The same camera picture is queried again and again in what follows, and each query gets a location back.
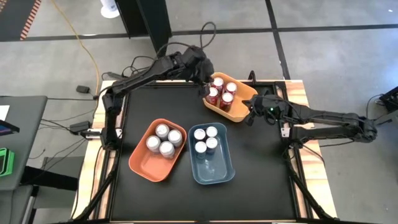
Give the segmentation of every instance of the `concrete floor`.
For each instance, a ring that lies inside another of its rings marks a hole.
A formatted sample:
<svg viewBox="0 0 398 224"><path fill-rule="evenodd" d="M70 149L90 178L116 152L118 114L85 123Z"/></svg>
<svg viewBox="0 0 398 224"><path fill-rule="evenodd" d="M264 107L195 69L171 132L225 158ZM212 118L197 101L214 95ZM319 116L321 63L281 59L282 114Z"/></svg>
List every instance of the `concrete floor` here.
<svg viewBox="0 0 398 224"><path fill-rule="evenodd" d="M56 0L79 34L123 33L119 18L100 16L98 0ZM388 0L272 0L278 27L348 26L398 23L398 3ZM198 30L206 21L219 29L270 27L263 0L167 0L172 30ZM49 0L43 0L29 36L72 35ZM304 81L310 106L320 110L355 112L365 115L367 100L398 85L398 29L344 30L280 33L292 79ZM198 44L198 36L174 36L171 40ZM100 72L121 70L138 55L154 56L149 38L84 40ZM168 52L183 50L171 45ZM75 40L0 43L0 95L47 95L89 98L76 93L77 85L95 89L95 70ZM255 70L257 78L283 79L271 33L220 34L206 48L220 72L246 78ZM145 66L145 59L137 66ZM63 119L94 108L83 101L49 101L46 119ZM385 111L372 104L371 118ZM82 116L62 124L85 121ZM326 171L338 216L358 222L396 223L398 220L398 127L379 128L371 144L353 143L322 149ZM46 148L29 165L40 167L51 157L77 141L67 132L40 130L31 156ZM83 156L82 145L71 156ZM39 210L35 223L67 220L71 208Z"/></svg>

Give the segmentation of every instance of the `orange tray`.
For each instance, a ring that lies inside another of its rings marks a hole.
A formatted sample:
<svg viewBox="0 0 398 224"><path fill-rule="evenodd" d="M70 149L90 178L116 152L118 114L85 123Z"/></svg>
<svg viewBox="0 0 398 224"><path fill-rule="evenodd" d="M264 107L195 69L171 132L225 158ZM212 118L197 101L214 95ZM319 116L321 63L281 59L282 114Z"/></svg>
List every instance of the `orange tray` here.
<svg viewBox="0 0 398 224"><path fill-rule="evenodd" d="M170 130L177 129L182 134L182 144L180 147L175 148L173 159L166 159L161 154L155 154L146 146L146 139L151 135L155 135L156 126L159 124L166 124L170 127ZM177 161L186 140L187 132L183 128L166 119L156 119L150 124L141 141L132 152L129 159L130 169L152 182L164 180L172 170L175 161Z"/></svg>
<svg viewBox="0 0 398 224"><path fill-rule="evenodd" d="M209 104L205 99L203 99L203 102L205 106L221 115L224 117L230 119L231 121L234 122L241 122L243 119L250 113L249 108L245 104L242 103L242 100L250 100L253 95L258 94L257 91L253 88L251 88L248 85L245 85L239 81L237 81L234 78L231 78L224 73L221 72L215 72L212 74L213 78L222 78L224 80L224 87L227 83L233 82L236 84L237 90L236 94L234 96L234 101L232 102L231 109L228 112L225 112L221 109L219 109L220 105L220 100L217 102L217 106Z"/></svg>

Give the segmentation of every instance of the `can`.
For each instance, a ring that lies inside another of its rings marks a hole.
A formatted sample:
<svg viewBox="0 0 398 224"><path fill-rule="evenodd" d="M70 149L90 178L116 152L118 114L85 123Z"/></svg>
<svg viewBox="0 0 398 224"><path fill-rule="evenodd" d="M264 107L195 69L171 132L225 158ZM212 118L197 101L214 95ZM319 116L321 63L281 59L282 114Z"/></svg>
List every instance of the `can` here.
<svg viewBox="0 0 398 224"><path fill-rule="evenodd" d="M204 138L206 137L206 132L205 132L205 130L203 130L203 129L196 129L194 132L193 132L193 137L195 137L195 139L197 140L197 141L201 141L201 140L204 140Z"/></svg>
<svg viewBox="0 0 398 224"><path fill-rule="evenodd" d="M217 136L217 129L215 127L213 127L213 126L210 126L210 127L206 128L206 135L209 138L216 137Z"/></svg>
<svg viewBox="0 0 398 224"><path fill-rule="evenodd" d="M236 86L236 84L235 83L228 83L226 86L225 86L225 89L224 89L224 92L225 93L230 93L230 94L232 94L233 96L236 94L236 90L237 90L238 88L237 88L237 86Z"/></svg>
<svg viewBox="0 0 398 224"><path fill-rule="evenodd" d="M149 150L151 150L154 153L159 153L159 146L160 146L161 140L157 136L149 136L147 138L147 147Z"/></svg>
<svg viewBox="0 0 398 224"><path fill-rule="evenodd" d="M231 109L232 101L234 96L230 93L224 93L220 101L220 109L228 112Z"/></svg>
<svg viewBox="0 0 398 224"><path fill-rule="evenodd" d="M223 85L224 85L224 80L222 78L214 78L213 83L211 83L211 87L214 87L218 91L218 96L221 95L221 92L223 91Z"/></svg>
<svg viewBox="0 0 398 224"><path fill-rule="evenodd" d="M167 135L169 134L170 128L166 124L160 124L156 126L156 135L163 141L167 141Z"/></svg>
<svg viewBox="0 0 398 224"><path fill-rule="evenodd" d="M218 90L216 88L210 87L210 94L206 96L206 101L211 105L217 105Z"/></svg>
<svg viewBox="0 0 398 224"><path fill-rule="evenodd" d="M206 140L206 153L207 154L214 154L214 152L216 151L216 147L218 145L218 141L215 138L208 138Z"/></svg>
<svg viewBox="0 0 398 224"><path fill-rule="evenodd" d="M180 147L182 143L182 134L179 130L171 130L169 132L169 142L171 142L174 147Z"/></svg>
<svg viewBox="0 0 398 224"><path fill-rule="evenodd" d="M206 143L203 141L198 141L195 144L195 151L197 152L197 158L198 159L204 159L206 156L206 150L207 150L207 146Z"/></svg>
<svg viewBox="0 0 398 224"><path fill-rule="evenodd" d="M171 159L174 156L174 145L169 141L164 141L160 144L159 151L165 158Z"/></svg>

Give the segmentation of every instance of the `wooden table edge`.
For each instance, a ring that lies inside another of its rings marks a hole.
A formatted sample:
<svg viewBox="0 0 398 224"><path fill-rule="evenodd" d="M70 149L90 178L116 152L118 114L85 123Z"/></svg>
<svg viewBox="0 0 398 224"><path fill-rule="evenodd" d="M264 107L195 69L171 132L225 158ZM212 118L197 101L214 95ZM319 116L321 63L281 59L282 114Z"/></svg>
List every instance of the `wooden table edge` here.
<svg viewBox="0 0 398 224"><path fill-rule="evenodd" d="M250 82L250 80L239 80L241 82ZM257 80L258 82L285 82L287 96L289 101L299 103L301 105L308 106L307 96L305 94L305 88L302 80ZM110 86L114 81L104 81L102 83L102 87L106 88ZM174 81L159 81L159 82L185 82L181 80L174 80ZM102 128L104 125L104 111L103 111L103 104L102 101L99 102L99 107L96 110L95 118L93 121L93 128ZM313 127L313 124L306 124L306 128ZM80 181L79 181L79 199L78 205L76 208L75 217L79 216L79 214L83 211L83 209L88 205L90 198L95 195L98 189L98 183L100 181L100 176L102 172L103 166L103 156L104 151L101 150L99 153L99 159L96 165L96 174L94 180L94 187L93 193L90 196L91 186L93 185L93 172L95 166L95 159L100 148L100 140L90 140L87 145L87 150L85 154L85 159L83 162L83 168L81 171ZM306 143L306 146L313 149L315 152L321 154L318 141L310 141ZM107 174L110 172L112 165L113 165L113 158L115 153L111 152L108 167L106 169ZM333 198L331 196L330 186L328 184L328 178L326 175L325 167L319 158L308 151L304 151L303 149L300 150L300 155L302 158L302 164L304 168L305 180L307 183L307 188L317 200L317 202L323 207L323 209L331 216L336 217L336 210L333 203ZM296 186L296 193L297 193L297 200L300 209L301 217L306 217L305 206L303 202L303 196L299 191L298 187ZM99 216L98 218L105 218L106 207L108 204L108 197L109 197L109 187L106 189L104 193L101 203L99 204Z"/></svg>

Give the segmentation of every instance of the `red can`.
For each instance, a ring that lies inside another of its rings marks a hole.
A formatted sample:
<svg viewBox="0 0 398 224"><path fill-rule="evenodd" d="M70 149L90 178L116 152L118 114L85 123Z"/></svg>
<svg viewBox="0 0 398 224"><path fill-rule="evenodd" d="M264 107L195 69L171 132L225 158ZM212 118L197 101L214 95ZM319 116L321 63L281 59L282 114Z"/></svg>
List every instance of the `red can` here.
<svg viewBox="0 0 398 224"><path fill-rule="evenodd" d="M237 90L238 88L237 88L237 86L236 86L236 84L235 83L228 83L226 86L225 86L225 89L224 89L224 92L225 93L230 93L230 94L232 94L233 96L236 94L236 90Z"/></svg>
<svg viewBox="0 0 398 224"><path fill-rule="evenodd" d="M211 84L211 87L214 87L217 89L218 94L221 95L223 92L223 85L224 85L224 80L222 78L214 78L213 83Z"/></svg>
<svg viewBox="0 0 398 224"><path fill-rule="evenodd" d="M206 96L206 101L211 105L217 105L218 90L214 87L210 87L210 94Z"/></svg>
<svg viewBox="0 0 398 224"><path fill-rule="evenodd" d="M231 109L234 96L231 93L224 93L220 101L220 109L228 112Z"/></svg>

